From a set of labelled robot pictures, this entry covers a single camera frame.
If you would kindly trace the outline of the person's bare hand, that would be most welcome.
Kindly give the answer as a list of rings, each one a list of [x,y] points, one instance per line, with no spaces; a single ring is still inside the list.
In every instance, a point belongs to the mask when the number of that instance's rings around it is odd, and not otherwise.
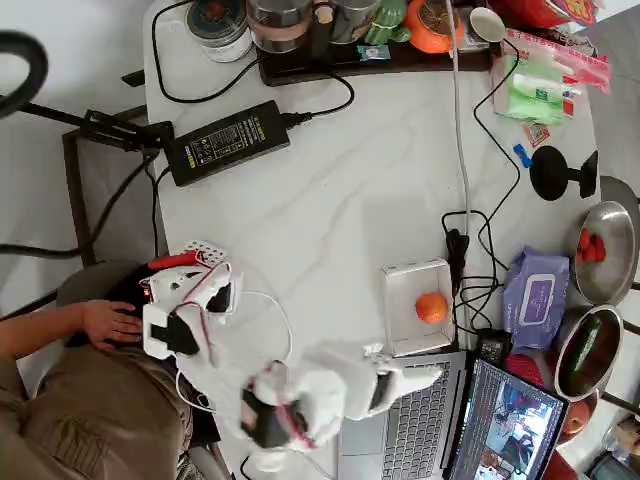
[[[135,307],[125,302],[83,302],[82,331],[90,343],[102,351],[113,350],[121,344],[138,343],[142,339],[142,321],[134,313]]]

